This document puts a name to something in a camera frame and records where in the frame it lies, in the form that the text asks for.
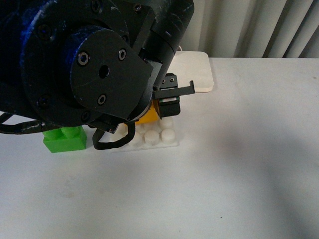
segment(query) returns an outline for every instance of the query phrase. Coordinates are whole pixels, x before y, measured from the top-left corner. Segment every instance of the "curtain fold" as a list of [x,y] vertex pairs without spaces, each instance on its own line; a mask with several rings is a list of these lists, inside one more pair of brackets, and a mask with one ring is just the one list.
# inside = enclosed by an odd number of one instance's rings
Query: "curtain fold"
[[319,58],[319,0],[194,0],[184,50],[210,57]]

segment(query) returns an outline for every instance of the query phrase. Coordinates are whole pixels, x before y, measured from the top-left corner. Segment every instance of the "white lego brick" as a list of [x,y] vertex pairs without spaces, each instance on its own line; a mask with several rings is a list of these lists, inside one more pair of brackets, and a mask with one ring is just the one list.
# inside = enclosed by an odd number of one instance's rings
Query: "white lego brick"
[[[128,133],[127,126],[120,124],[115,134],[110,136],[110,141],[115,142]],[[121,148],[114,148],[112,152],[125,152],[144,149],[167,148],[178,146],[172,117],[136,125],[133,140]]]
[[205,52],[176,52],[168,73],[177,75],[179,87],[189,86],[189,82],[194,81],[196,92],[210,92],[213,90],[214,79],[209,58]]

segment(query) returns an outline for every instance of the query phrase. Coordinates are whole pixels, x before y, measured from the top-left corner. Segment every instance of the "yellow lego brick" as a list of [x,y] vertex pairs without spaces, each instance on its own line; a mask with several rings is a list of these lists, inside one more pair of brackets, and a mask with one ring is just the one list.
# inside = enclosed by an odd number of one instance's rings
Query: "yellow lego brick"
[[137,121],[136,124],[151,123],[151,122],[157,121],[158,119],[159,119],[159,116],[154,108],[154,105],[152,104],[150,110],[146,113],[146,115],[140,118],[140,120]]

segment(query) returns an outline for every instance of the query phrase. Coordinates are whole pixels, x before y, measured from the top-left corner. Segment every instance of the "white table surface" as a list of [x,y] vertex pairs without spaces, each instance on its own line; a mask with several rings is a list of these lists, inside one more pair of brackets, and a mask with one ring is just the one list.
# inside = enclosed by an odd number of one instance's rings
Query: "white table surface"
[[0,135],[0,238],[319,238],[319,59],[211,66],[213,92],[181,99],[179,147]]

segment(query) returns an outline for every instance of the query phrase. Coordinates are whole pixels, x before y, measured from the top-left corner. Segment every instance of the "hex bolt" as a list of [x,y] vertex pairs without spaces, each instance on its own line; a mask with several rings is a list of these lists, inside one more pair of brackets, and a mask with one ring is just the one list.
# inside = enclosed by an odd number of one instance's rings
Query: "hex bolt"
[[128,37],[127,36],[122,36],[122,39],[125,41],[125,42],[128,42]]
[[91,1],[91,10],[94,13],[100,13],[102,8],[102,4],[100,0],[92,0]]
[[137,3],[134,5],[133,10],[135,12],[139,12],[142,9],[142,5],[140,3]]
[[46,109],[50,106],[51,97],[49,95],[43,95],[38,99],[37,105],[42,108]]
[[82,122],[87,122],[87,121],[89,121],[90,117],[91,117],[91,113],[89,111],[85,111],[81,115],[81,121]]
[[78,63],[81,66],[85,66],[89,63],[90,56],[86,52],[81,52],[78,54]]
[[42,41],[48,41],[50,40],[52,36],[52,29],[47,24],[42,24],[38,27],[38,37]]
[[106,95],[102,94],[98,97],[98,105],[102,106],[106,102]]
[[123,61],[126,57],[126,50],[123,48],[119,51],[119,60]]

